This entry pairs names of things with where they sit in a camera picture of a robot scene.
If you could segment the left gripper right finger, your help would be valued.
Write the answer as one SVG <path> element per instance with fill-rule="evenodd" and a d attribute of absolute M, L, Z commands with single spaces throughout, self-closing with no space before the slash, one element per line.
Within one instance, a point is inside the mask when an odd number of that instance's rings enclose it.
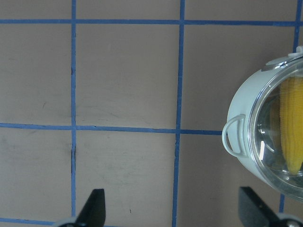
<path fill-rule="evenodd" d="M 238 191 L 238 216 L 245 227 L 301 227 L 299 218 L 275 213 L 250 187 Z"/>

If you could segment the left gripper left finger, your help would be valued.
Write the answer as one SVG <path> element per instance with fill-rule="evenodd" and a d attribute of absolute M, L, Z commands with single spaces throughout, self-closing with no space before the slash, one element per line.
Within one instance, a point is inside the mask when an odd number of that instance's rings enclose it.
<path fill-rule="evenodd" d="M 103 227 L 106 221 L 104 189 L 94 189 L 76 217 L 55 223 L 56 227 Z"/>

